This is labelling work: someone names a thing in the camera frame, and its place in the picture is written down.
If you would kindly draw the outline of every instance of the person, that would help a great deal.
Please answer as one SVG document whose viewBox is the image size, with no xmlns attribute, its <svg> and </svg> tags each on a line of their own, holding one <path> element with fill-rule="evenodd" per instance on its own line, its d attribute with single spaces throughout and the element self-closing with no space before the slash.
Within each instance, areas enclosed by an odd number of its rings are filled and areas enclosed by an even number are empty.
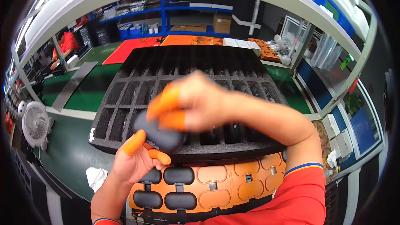
<svg viewBox="0 0 400 225">
<path fill-rule="evenodd" d="M 245 213 L 216 216 L 190 224 L 323 224 L 325 177 L 319 135 L 306 116 L 273 102 L 227 91 L 196 71 L 168 84 L 148 106 L 148 121 L 160 129 L 202 132 L 226 122 L 242 122 L 287 145 L 286 169 L 274 198 Z M 118 224 L 133 186 L 153 167 L 168 165 L 168 155 L 144 143 L 138 131 L 118 150 L 113 168 L 91 202 L 96 225 Z"/>
<path fill-rule="evenodd" d="M 60 47 L 61 52 L 63 53 L 63 57 L 66 58 L 74 49 L 79 48 L 77 42 L 75 40 L 74 35 L 71 32 L 68 32 L 66 28 L 62 29 L 57 34 L 58 39 L 58 47 Z M 56 49 L 53 50 L 52 57 L 53 64 L 50 69 L 53 71 L 57 67 L 57 64 L 60 62 L 60 59 L 57 56 Z"/>
</svg>

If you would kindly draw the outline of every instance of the black foam insert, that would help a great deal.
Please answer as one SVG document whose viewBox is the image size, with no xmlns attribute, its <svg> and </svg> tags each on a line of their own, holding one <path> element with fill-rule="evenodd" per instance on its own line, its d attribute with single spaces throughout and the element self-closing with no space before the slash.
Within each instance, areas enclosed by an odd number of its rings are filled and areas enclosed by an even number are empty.
<svg viewBox="0 0 400 225">
<path fill-rule="evenodd" d="M 169 210 L 193 210 L 197 206 L 197 199 L 193 193 L 170 192 L 165 195 L 165 206 Z"/>
<path fill-rule="evenodd" d="M 158 184 L 161 182 L 161 178 L 161 171 L 152 168 L 142 179 L 140 179 L 139 183 Z"/>
<path fill-rule="evenodd" d="M 287 105 L 272 77 L 251 49 L 208 45 L 179 45 L 134 49 L 123 63 L 100 104 L 89 143 L 116 153 L 134 133 L 136 116 L 175 79 L 201 70 L 230 91 Z M 254 158 L 285 148 L 241 123 L 187 134 L 182 148 L 171 154 L 174 163 Z"/>
<path fill-rule="evenodd" d="M 133 193 L 133 201 L 140 208 L 159 209 L 163 200 L 158 192 L 136 190 Z"/>
<path fill-rule="evenodd" d="M 164 170 L 164 181 L 168 185 L 188 185 L 194 181 L 191 167 L 168 167 Z"/>
</svg>

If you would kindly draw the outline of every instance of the red shirt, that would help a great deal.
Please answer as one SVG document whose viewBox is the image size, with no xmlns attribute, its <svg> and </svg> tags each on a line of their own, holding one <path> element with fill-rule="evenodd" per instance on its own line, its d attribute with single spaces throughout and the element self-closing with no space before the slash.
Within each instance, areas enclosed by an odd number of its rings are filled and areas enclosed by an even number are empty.
<svg viewBox="0 0 400 225">
<path fill-rule="evenodd" d="M 62 53 L 71 50 L 73 51 L 76 48 L 79 48 L 77 42 L 75 40 L 74 35 L 71 32 L 64 32 L 64 42 L 60 47 Z M 53 50 L 53 55 L 57 56 L 56 49 Z"/>
<path fill-rule="evenodd" d="M 246 213 L 220 215 L 191 225 L 220 224 L 323 224 L 325 221 L 325 176 L 319 163 L 297 166 L 285 174 L 272 201 Z M 99 219 L 95 225 L 118 222 Z"/>
</svg>

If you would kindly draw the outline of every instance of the hand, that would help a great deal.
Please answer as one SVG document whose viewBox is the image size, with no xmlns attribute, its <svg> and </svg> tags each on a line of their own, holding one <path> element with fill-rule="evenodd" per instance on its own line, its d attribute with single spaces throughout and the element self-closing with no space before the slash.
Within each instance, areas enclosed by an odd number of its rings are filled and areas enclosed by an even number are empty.
<svg viewBox="0 0 400 225">
<path fill-rule="evenodd" d="M 119 181 L 129 184 L 137 183 L 153 167 L 161 170 L 164 165 L 171 163 L 167 154 L 153 149 L 144 143 L 145 140 L 146 133 L 141 129 L 117 151 L 111 173 Z"/>
<path fill-rule="evenodd" d="M 53 64 L 51 65 L 50 69 L 51 69 L 52 71 L 55 70 L 55 69 L 57 68 L 57 63 L 59 63 L 59 62 L 60 62 L 59 59 L 57 59 L 57 61 L 53 62 Z"/>
<path fill-rule="evenodd" d="M 147 119 L 160 128 L 202 132 L 230 120 L 228 92 L 201 71 L 168 84 L 148 106 Z"/>
</svg>

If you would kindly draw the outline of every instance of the desk fan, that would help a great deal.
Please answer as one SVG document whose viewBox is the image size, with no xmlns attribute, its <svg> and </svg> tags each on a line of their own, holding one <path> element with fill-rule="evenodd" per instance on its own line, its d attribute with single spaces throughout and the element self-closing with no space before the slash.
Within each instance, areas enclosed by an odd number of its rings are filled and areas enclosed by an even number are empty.
<svg viewBox="0 0 400 225">
<path fill-rule="evenodd" d="M 23 133 L 29 145 L 47 149 L 47 134 L 51 132 L 54 124 L 53 118 L 49 118 L 46 107 L 36 101 L 26 103 L 21 101 L 18 106 L 18 115 L 22 117 Z"/>
</svg>

